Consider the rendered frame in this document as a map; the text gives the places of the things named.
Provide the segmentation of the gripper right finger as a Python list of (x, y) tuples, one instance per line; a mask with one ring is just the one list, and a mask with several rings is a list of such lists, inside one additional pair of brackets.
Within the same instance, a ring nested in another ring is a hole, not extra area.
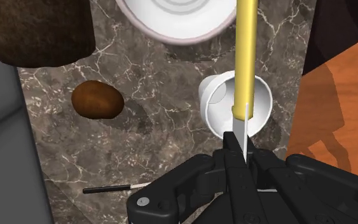
[(274, 189), (298, 224), (358, 224), (358, 175), (300, 154), (279, 159), (247, 145), (260, 190)]

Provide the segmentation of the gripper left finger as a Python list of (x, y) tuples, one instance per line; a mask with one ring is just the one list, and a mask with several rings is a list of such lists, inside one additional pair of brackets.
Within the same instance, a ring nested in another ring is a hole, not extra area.
[(204, 224), (268, 224), (246, 154), (233, 132), (211, 156), (198, 154), (127, 200), (129, 224), (181, 224), (199, 207)]

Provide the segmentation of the yellow handled knife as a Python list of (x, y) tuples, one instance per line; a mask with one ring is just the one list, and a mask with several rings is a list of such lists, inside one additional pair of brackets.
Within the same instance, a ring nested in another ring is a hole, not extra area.
[(253, 117), (258, 0), (237, 0), (233, 133), (247, 158), (248, 122)]

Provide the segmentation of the white cup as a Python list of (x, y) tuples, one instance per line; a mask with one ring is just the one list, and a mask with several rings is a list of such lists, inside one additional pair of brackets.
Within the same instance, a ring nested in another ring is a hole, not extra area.
[[(218, 138), (233, 130), (231, 107), (234, 102), (235, 72), (208, 76), (198, 88), (202, 120)], [(257, 134), (267, 123), (273, 106), (270, 87), (259, 76), (254, 82), (254, 111), (248, 123), (248, 136)]]

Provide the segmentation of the dark marble table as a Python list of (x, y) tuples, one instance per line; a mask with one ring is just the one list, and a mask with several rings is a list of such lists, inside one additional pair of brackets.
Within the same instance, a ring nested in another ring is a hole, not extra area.
[[(128, 193), (82, 190), (146, 183), (221, 145), (200, 117), (198, 86), (233, 69), (235, 27), (198, 45), (170, 46), (132, 26), (115, 0), (91, 0), (91, 7), (91, 56), (19, 70), (55, 224), (127, 224)], [(79, 116), (71, 93), (86, 80), (116, 87), (122, 113), (112, 120)]]

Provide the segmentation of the brown potato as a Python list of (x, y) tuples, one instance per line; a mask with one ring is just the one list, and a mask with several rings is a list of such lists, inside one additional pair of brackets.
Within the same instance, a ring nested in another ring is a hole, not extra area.
[(97, 80), (88, 80), (78, 85), (72, 92), (71, 102), (74, 110), (85, 118), (113, 119), (125, 105), (122, 94)]

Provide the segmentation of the white bowl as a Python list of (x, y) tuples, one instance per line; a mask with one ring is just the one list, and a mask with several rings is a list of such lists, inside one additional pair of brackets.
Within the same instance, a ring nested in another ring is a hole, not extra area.
[(188, 46), (210, 40), (230, 26), (237, 0), (116, 0), (116, 4), (150, 38)]

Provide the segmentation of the grey sofa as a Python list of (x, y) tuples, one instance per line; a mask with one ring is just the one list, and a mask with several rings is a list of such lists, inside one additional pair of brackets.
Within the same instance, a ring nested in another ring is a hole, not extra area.
[(54, 224), (18, 71), (2, 62), (0, 224)]

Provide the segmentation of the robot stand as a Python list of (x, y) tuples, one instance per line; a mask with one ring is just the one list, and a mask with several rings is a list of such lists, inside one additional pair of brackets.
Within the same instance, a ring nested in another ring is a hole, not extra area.
[(0, 61), (60, 67), (95, 51), (90, 0), (0, 0)]

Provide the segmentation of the black handled thin utensil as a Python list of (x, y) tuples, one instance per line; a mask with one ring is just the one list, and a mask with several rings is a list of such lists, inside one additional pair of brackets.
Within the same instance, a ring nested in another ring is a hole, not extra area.
[(93, 187), (93, 188), (84, 188), (82, 190), (82, 193), (91, 194), (91, 193), (127, 191), (127, 190), (132, 190), (135, 188), (143, 188), (145, 186), (148, 186), (149, 184), (150, 184), (150, 182), (134, 184), (134, 185), (114, 185), (114, 186), (100, 186), (100, 187)]

